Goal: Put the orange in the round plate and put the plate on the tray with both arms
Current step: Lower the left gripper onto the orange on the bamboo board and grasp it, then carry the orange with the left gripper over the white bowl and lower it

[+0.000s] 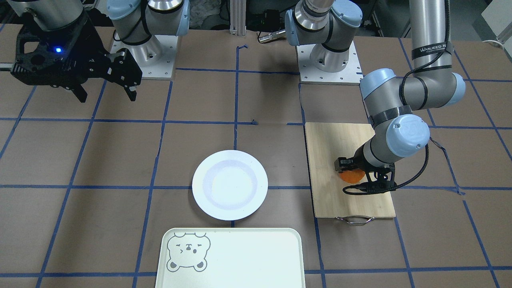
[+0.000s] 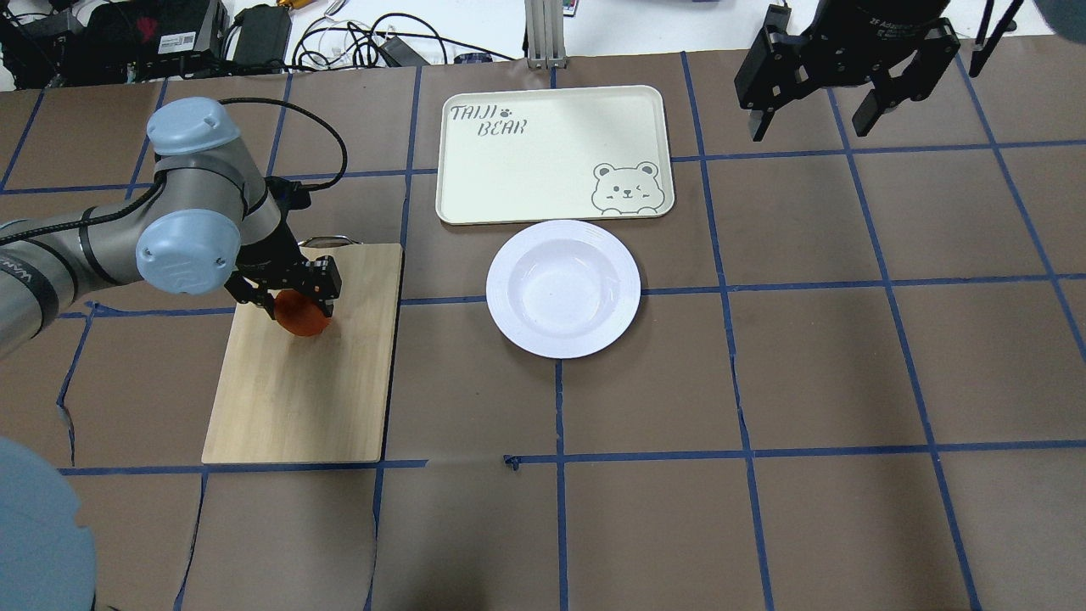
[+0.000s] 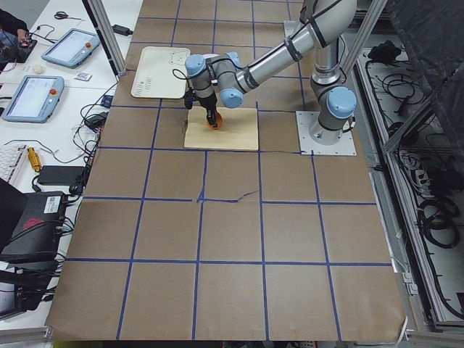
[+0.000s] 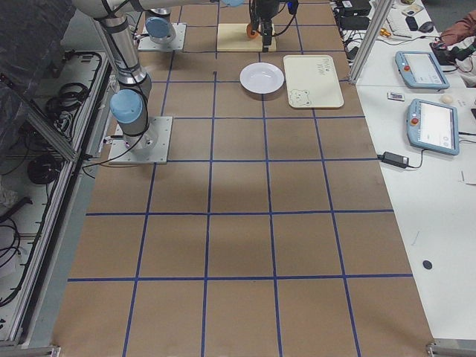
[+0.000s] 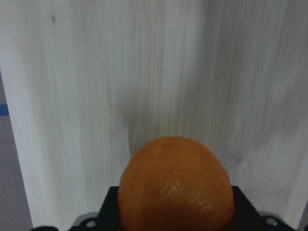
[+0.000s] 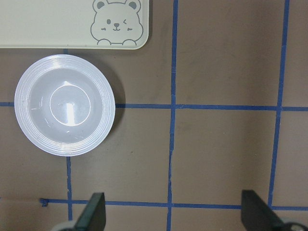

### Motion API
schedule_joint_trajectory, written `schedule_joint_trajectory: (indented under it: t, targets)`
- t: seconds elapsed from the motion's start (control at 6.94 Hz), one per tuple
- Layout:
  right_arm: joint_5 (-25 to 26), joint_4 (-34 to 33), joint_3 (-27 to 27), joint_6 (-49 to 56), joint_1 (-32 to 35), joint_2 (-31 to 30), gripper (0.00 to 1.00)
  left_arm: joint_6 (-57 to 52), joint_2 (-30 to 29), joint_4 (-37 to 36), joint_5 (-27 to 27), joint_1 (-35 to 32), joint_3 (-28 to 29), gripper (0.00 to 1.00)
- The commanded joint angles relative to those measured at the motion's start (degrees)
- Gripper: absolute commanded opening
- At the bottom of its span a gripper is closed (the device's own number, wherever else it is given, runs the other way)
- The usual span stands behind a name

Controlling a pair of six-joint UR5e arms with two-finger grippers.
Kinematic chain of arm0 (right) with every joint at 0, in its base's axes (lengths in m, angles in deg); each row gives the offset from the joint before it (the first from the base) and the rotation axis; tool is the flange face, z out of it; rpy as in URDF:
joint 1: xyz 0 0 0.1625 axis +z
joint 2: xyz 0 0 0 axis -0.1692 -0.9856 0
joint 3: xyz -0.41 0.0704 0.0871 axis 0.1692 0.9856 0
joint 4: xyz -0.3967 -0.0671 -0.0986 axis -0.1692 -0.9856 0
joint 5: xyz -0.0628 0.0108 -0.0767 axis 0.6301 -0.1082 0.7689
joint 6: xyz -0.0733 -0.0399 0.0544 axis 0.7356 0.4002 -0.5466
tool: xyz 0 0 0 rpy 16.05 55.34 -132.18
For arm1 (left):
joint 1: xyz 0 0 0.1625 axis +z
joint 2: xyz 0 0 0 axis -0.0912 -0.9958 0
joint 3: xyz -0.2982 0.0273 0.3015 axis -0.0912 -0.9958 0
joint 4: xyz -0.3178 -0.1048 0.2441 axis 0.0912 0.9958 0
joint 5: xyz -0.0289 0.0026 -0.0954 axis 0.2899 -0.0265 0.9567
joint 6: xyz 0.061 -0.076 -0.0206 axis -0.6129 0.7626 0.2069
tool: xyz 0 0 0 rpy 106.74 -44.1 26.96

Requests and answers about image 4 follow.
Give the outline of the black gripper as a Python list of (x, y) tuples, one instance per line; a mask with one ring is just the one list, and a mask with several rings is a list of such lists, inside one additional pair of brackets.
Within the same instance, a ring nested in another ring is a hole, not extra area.
[(248, 24), (248, 38), (255, 39), (259, 34), (259, 25), (262, 22), (262, 52), (268, 52), (272, 44), (272, 22), (271, 20), (283, 9), (287, 9), (289, 14), (296, 15), (299, 1), (285, 0), (252, 0), (248, 4), (250, 22)]

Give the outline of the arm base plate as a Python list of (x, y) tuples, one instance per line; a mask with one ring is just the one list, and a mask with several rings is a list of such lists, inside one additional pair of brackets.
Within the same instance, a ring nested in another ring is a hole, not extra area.
[(167, 23), (167, 29), (162, 30), (155, 25), (145, 25), (138, 43), (139, 51), (172, 52), (181, 51), (187, 25), (185, 23)]
[(108, 163), (111, 165), (166, 164), (170, 147), (173, 118), (149, 117), (149, 129), (138, 138), (124, 137), (119, 124), (112, 140)]

